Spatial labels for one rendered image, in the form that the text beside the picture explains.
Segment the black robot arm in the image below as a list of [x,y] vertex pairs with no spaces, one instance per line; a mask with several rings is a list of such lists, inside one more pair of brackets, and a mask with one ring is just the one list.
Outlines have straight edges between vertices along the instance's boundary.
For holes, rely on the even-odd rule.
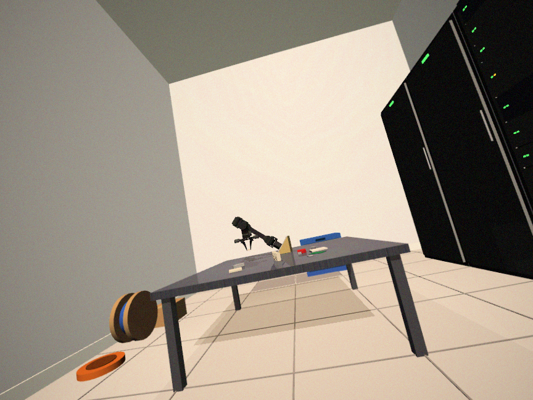
[[233,222],[232,222],[232,224],[233,224],[234,227],[240,228],[241,231],[249,229],[249,232],[242,233],[242,238],[243,239],[250,238],[250,236],[252,236],[252,233],[253,233],[255,235],[258,235],[261,239],[263,239],[264,242],[268,246],[270,246],[271,248],[275,247],[276,249],[279,250],[281,245],[282,245],[281,243],[279,243],[277,241],[278,240],[277,238],[275,238],[274,236],[265,236],[264,234],[260,233],[259,231],[253,229],[248,222],[246,222],[245,220],[243,220],[240,217],[235,217]]

